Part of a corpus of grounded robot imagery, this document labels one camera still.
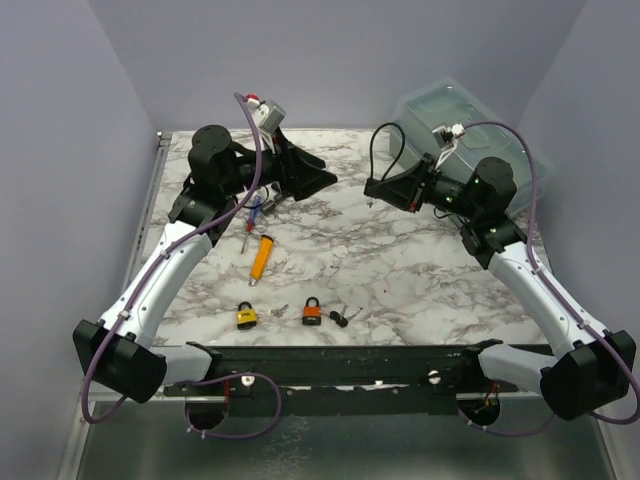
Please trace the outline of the black headed padlock keys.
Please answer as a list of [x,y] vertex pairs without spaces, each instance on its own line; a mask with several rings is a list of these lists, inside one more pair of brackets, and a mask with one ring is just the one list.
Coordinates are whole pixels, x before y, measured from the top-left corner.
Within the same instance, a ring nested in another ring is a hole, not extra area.
[[354,310],[354,312],[348,315],[349,307],[344,305],[340,310],[332,310],[329,313],[329,318],[340,328],[345,328],[348,326],[349,321],[354,319],[362,310],[362,307],[358,307]]

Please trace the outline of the orange padlock with keys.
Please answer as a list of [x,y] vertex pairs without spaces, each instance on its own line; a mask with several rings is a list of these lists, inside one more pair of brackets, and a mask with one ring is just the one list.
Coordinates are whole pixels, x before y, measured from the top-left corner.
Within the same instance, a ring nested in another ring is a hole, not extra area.
[[322,322],[322,311],[317,297],[308,297],[305,302],[302,314],[302,324],[304,326],[319,326]]

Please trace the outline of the silver padlock keys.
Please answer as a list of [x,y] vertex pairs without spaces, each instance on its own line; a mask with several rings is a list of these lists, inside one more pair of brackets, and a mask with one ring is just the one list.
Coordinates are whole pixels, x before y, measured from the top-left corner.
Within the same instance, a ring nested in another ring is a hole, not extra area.
[[282,318],[283,315],[288,310],[288,308],[289,308],[289,305],[285,304],[284,306],[282,306],[280,308],[271,309],[269,311],[268,315],[271,316],[271,317],[275,317],[275,318]]

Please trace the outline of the yellow padlock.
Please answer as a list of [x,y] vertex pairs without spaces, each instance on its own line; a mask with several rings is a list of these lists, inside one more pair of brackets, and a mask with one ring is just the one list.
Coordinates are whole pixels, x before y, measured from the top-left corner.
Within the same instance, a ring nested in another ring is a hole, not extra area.
[[250,302],[243,301],[237,306],[236,327],[249,330],[257,326],[258,315]]

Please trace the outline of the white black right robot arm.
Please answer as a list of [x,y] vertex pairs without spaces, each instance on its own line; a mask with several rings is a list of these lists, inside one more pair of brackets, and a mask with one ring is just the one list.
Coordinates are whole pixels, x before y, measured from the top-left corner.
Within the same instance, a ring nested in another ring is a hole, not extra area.
[[573,299],[532,251],[527,235],[507,214],[517,192],[511,165],[482,159],[467,182],[446,176],[423,157],[409,170],[370,178],[364,193],[402,211],[423,204],[459,217],[466,251],[518,299],[543,333],[549,355],[489,340],[468,348],[460,379],[480,392],[505,381],[542,396],[552,412],[573,420],[623,398],[629,390],[636,344],[612,332]]

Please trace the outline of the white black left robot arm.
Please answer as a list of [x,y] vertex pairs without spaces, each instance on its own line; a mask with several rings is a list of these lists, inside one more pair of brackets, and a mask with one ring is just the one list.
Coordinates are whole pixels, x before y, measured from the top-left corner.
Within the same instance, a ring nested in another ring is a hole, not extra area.
[[151,345],[185,280],[233,219],[238,195],[252,184],[278,183],[285,196],[301,201],[337,181],[323,160],[292,144],[281,131],[275,133],[274,148],[249,150],[225,127],[204,126],[192,137],[188,163],[189,176],[152,256],[99,320],[83,320],[73,332],[85,381],[138,403],[164,385],[188,382],[201,395],[221,385],[222,372],[208,348],[187,344],[160,350]]

